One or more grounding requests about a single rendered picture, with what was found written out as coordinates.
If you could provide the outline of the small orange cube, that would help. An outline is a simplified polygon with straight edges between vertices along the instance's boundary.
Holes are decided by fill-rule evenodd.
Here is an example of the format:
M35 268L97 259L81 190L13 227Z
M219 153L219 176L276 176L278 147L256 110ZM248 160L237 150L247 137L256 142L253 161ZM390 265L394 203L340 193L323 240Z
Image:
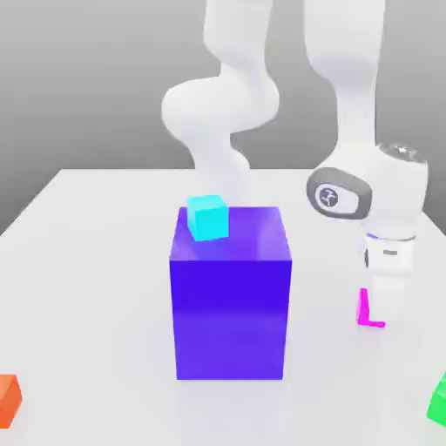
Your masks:
M0 429L8 429L22 403L16 375L0 375Z

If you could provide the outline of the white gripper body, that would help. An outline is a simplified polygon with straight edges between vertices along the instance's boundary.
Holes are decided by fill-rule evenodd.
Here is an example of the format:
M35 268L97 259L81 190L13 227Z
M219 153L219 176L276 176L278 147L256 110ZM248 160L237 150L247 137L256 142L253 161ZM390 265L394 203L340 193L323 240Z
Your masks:
M369 289L371 315L398 315L405 295L405 279L390 275L373 275Z

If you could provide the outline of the small cyan cube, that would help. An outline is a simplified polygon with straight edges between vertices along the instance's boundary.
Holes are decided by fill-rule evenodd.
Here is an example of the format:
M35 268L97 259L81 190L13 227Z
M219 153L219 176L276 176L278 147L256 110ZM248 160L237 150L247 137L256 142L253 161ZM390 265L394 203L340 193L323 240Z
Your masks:
M219 195L194 196L187 200L187 226L195 241L229 236L229 208Z

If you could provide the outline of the large blue box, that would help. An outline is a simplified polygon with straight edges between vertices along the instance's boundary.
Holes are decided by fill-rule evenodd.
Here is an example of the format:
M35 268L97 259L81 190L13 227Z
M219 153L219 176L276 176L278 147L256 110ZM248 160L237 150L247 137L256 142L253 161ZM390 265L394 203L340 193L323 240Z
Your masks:
M282 379L292 255L278 208L233 207L228 237L200 242L180 208L169 267L178 379Z

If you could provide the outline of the small magenta cube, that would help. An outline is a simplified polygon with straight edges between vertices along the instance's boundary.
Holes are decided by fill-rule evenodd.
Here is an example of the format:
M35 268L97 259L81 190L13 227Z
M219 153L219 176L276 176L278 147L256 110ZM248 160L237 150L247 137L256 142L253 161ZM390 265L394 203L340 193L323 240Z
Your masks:
M359 292L356 321L358 325L365 327L385 328L386 326L384 321L371 321L369 319L368 290L366 288L361 288Z

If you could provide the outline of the small green cube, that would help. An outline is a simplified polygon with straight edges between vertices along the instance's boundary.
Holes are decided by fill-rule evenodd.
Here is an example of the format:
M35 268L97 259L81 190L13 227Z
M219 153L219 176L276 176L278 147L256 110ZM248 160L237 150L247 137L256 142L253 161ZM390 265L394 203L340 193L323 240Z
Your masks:
M446 428L446 372L431 396L427 417Z

